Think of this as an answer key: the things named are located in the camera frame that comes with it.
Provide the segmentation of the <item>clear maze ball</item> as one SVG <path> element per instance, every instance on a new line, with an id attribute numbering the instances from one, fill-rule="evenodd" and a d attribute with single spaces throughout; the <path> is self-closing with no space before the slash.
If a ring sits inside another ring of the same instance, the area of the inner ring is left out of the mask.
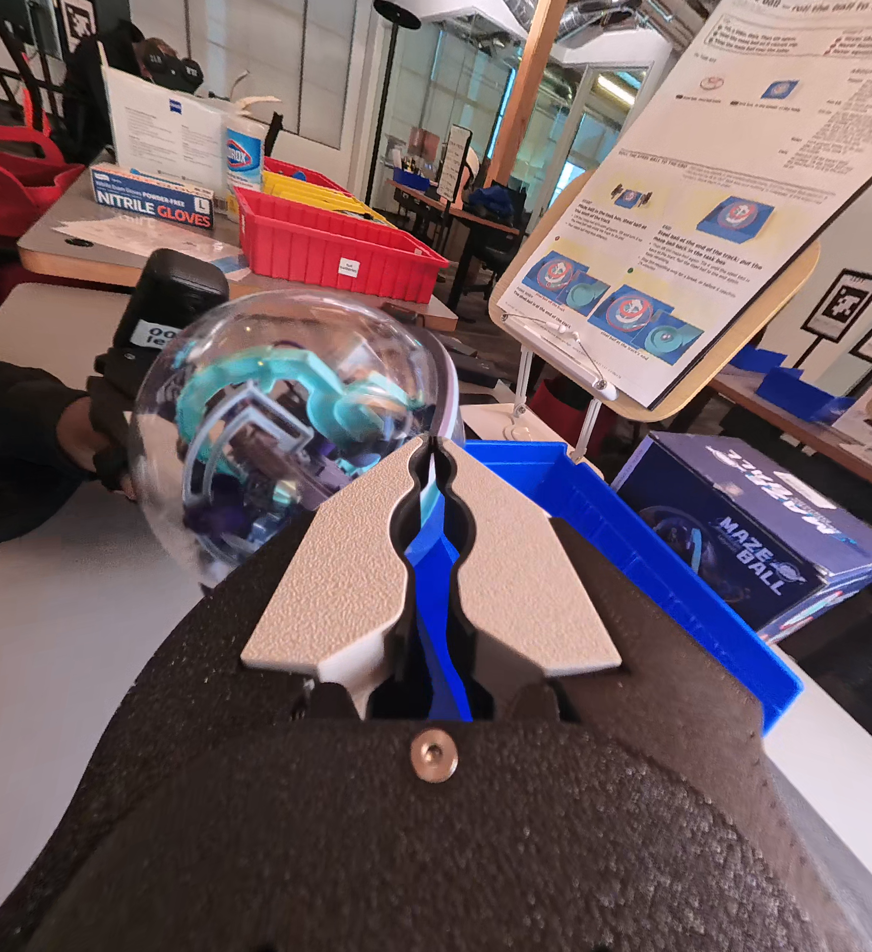
<path id="1" fill-rule="evenodd" d="M 131 412 L 130 475 L 156 539 L 206 594 L 429 434 L 466 446 L 434 333 L 331 292 L 263 292 L 159 352 Z"/>

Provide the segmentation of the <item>red plastic bin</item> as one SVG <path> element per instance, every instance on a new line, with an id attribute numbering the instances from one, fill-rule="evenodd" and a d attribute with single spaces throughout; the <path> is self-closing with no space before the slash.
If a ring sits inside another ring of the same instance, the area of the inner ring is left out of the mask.
<path id="1" fill-rule="evenodd" d="M 241 248 L 252 273 L 428 303 L 448 260 L 408 232 L 238 188 Z"/>

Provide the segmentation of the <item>blue glove box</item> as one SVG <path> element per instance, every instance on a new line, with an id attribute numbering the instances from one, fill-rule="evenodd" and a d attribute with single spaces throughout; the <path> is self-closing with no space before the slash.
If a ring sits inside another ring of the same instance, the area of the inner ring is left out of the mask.
<path id="1" fill-rule="evenodd" d="M 213 191 L 184 182 L 134 173 L 111 164 L 89 167 L 96 204 L 210 232 L 215 225 Z"/>

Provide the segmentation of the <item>dark blue cardboard box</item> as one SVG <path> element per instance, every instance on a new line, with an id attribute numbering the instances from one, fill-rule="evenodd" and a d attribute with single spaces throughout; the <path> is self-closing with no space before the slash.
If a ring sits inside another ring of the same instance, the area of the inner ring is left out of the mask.
<path id="1" fill-rule="evenodd" d="M 611 487 L 770 644 L 872 584 L 872 528 L 737 438 L 652 432 Z"/>

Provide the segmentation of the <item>wooden support post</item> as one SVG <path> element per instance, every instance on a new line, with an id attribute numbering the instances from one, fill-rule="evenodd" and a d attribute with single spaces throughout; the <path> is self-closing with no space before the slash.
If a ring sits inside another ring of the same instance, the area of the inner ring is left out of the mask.
<path id="1" fill-rule="evenodd" d="M 565 6 L 565 1 L 535 2 L 522 60 L 501 117 L 499 133 L 488 165 L 488 185 L 494 182 L 506 185 L 513 172 Z"/>

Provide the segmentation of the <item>person's left forearm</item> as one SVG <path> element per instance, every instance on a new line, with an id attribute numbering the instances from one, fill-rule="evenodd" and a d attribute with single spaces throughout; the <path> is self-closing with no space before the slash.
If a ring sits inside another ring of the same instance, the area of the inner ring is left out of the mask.
<path id="1" fill-rule="evenodd" d="M 56 438 L 62 412 L 85 395 L 46 371 L 0 361 L 0 543 L 36 530 L 92 479 Z"/>

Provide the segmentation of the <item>blue tape strips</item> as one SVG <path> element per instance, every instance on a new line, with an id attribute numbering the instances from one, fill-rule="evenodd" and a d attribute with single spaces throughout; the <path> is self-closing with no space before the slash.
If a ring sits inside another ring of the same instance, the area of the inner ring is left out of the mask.
<path id="1" fill-rule="evenodd" d="M 760 374 L 755 393 L 788 414 L 804 421 L 832 425 L 855 403 L 849 396 L 833 396 L 802 378 L 802 370 L 784 367 L 786 356 L 747 345 L 729 362 L 732 369 Z"/>

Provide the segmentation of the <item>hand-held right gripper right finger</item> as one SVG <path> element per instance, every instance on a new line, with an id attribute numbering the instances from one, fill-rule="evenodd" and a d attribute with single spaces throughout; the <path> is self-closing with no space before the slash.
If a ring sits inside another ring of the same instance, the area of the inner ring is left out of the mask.
<path id="1" fill-rule="evenodd" d="M 446 646 L 471 716 L 500 716 L 525 687 L 622 664 L 542 507 L 443 439 L 440 488 L 458 553 Z"/>

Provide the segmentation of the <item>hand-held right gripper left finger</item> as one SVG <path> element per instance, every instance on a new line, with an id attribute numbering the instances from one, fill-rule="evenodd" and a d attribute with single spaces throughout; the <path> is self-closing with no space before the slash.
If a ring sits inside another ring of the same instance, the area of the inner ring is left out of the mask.
<path id="1" fill-rule="evenodd" d="M 406 549 L 429 458 L 430 438 L 415 437 L 318 507 L 242 650 L 245 667 L 337 684 L 368 716 L 414 625 Z"/>

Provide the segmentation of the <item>white wipes canister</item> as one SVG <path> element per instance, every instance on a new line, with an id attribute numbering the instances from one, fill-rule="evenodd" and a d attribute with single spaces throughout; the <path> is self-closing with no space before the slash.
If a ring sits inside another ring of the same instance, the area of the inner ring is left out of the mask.
<path id="1" fill-rule="evenodd" d="M 250 105 L 250 100 L 234 103 L 225 122 L 227 215 L 234 223 L 240 220 L 237 190 L 260 192 L 263 188 L 264 143 L 268 125 L 251 114 Z"/>

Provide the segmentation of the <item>black floor lamp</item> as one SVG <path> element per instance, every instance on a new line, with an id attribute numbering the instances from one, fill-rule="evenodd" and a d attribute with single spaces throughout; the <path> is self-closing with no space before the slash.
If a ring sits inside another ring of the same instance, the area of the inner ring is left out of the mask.
<path id="1" fill-rule="evenodd" d="M 422 26 L 421 19 L 411 10 L 398 2 L 374 1 L 373 9 L 383 21 L 390 25 L 390 34 L 382 72 L 382 88 L 380 91 L 379 104 L 375 111 L 376 123 L 371 139 L 371 161 L 366 186 L 366 194 L 364 196 L 364 202 L 369 207 L 372 206 L 376 170 L 380 160 L 382 127 L 387 99 L 389 97 L 389 88 L 399 35 L 401 31 L 418 31 Z"/>

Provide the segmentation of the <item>blue plastic bin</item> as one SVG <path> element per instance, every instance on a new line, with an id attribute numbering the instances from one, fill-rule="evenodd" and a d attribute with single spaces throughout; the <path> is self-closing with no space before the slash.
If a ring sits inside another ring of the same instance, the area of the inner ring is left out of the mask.
<path id="1" fill-rule="evenodd" d="M 564 443 L 471 440 L 466 451 L 550 517 L 567 522 L 733 675 L 761 704 L 767 735 L 803 691 L 790 667 Z M 450 573 L 458 553 L 443 532 L 444 501 L 425 487 L 422 527 L 406 556 L 415 569 L 422 646 L 432 680 L 426 720 L 471 720 L 446 646 Z"/>

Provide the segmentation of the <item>white cardboard box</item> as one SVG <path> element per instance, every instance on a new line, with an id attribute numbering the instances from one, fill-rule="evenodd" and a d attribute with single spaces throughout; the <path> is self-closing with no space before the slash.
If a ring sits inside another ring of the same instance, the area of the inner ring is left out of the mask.
<path id="1" fill-rule="evenodd" d="M 119 167 L 225 193 L 231 103 L 164 89 L 107 65 L 100 71 Z"/>

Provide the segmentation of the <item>printed instruction sheet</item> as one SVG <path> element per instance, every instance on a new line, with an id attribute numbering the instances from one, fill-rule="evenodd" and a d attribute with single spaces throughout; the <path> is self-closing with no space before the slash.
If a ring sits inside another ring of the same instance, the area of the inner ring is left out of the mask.
<path id="1" fill-rule="evenodd" d="M 652 409 L 872 181 L 872 1 L 721 2 L 501 294 Z"/>

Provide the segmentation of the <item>person's left hand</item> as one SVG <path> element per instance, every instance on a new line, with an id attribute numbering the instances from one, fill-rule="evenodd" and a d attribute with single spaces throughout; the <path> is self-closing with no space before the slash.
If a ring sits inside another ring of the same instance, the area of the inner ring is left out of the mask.
<path id="1" fill-rule="evenodd" d="M 129 472 L 127 448 L 106 432 L 89 395 L 69 404 L 56 424 L 56 438 L 66 457 L 85 475 L 109 492 L 122 494 L 133 503 L 136 491 Z"/>

